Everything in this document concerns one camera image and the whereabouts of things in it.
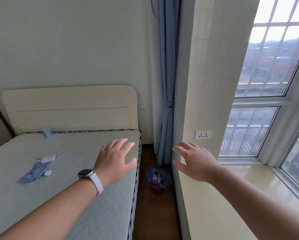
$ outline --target smartwatch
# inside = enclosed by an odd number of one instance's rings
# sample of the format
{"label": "smartwatch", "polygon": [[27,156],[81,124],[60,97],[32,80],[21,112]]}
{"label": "smartwatch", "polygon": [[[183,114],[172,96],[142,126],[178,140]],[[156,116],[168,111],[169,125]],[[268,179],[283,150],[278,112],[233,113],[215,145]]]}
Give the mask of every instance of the smartwatch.
{"label": "smartwatch", "polygon": [[80,179],[91,179],[97,189],[97,196],[103,192],[103,185],[92,169],[83,169],[78,173]]}

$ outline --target quilted mattress cover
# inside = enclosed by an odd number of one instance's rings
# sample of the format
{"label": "quilted mattress cover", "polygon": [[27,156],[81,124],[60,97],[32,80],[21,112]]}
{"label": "quilted mattress cover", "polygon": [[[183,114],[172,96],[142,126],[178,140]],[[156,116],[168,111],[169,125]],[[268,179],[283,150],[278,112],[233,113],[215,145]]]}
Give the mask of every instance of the quilted mattress cover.
{"label": "quilted mattress cover", "polygon": [[[66,239],[131,239],[139,175],[140,131],[112,130],[19,135],[0,147],[0,234],[48,199],[74,183],[81,169],[93,167],[101,147],[128,138],[135,146],[125,163],[138,158],[137,168],[108,186],[83,212]],[[49,166],[52,174],[35,182],[18,180],[35,158],[57,155]]]}

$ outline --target wall socket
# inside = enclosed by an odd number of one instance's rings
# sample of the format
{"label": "wall socket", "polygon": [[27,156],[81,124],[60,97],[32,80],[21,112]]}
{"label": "wall socket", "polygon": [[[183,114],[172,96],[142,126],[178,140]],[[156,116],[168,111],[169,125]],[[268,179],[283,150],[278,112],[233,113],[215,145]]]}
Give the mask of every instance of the wall socket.
{"label": "wall socket", "polygon": [[211,139],[211,130],[197,130],[195,134],[195,139]]}

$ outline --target headboard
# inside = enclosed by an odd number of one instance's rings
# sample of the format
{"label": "headboard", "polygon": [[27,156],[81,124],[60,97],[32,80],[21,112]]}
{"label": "headboard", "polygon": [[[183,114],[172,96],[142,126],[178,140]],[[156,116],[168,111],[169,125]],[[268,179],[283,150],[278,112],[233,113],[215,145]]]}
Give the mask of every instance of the headboard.
{"label": "headboard", "polygon": [[133,86],[29,88],[3,91],[17,134],[52,131],[138,129]]}

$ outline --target blue face mask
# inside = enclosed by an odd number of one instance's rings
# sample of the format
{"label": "blue face mask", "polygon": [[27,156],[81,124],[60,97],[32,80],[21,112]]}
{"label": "blue face mask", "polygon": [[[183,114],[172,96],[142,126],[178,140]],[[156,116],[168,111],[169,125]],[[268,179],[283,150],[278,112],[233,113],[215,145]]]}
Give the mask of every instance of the blue face mask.
{"label": "blue face mask", "polygon": [[51,164],[52,161],[46,163],[35,163],[32,169],[19,181],[21,183],[29,183],[35,181],[39,176],[41,176],[46,170],[48,170],[48,165]]}

